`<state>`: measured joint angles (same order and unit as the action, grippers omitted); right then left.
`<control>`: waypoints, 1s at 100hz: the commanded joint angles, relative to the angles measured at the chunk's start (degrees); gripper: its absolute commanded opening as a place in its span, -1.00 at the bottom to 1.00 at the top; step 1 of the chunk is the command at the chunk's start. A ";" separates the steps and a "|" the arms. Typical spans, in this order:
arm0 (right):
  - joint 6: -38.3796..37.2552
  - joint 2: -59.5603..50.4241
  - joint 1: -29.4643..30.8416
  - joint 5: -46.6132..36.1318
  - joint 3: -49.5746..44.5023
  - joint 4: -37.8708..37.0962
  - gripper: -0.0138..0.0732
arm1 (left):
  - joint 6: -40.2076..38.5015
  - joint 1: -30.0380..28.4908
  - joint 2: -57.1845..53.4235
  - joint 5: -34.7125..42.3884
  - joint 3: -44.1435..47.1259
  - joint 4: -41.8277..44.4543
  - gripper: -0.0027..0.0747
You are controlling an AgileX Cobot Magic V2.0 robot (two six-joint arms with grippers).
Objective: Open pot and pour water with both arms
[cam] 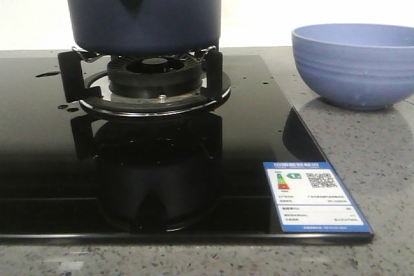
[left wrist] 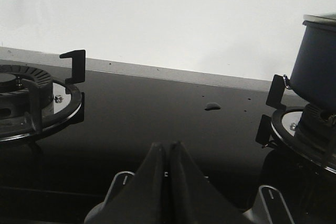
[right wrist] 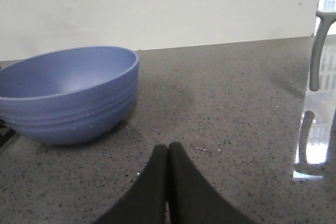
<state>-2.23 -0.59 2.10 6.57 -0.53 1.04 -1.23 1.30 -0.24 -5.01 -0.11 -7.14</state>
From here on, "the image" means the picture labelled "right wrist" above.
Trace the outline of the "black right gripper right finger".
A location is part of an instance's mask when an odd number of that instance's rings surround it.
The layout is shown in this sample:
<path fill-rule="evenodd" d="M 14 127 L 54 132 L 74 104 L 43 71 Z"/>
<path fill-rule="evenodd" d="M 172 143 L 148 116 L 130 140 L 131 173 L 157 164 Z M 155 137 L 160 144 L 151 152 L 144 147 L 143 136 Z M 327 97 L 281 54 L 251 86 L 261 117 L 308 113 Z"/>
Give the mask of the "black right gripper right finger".
<path fill-rule="evenodd" d="M 202 176 L 183 145 L 169 145 L 171 223 L 253 223 Z"/>

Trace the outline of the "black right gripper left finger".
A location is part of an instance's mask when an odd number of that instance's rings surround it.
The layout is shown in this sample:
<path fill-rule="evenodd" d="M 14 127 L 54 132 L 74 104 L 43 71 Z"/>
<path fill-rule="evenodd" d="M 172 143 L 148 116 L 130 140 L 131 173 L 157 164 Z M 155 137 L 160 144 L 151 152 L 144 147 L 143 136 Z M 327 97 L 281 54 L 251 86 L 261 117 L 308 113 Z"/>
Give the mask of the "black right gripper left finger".
<path fill-rule="evenodd" d="M 131 188 L 95 223 L 165 223 L 167 154 L 166 146 L 155 146 Z"/>

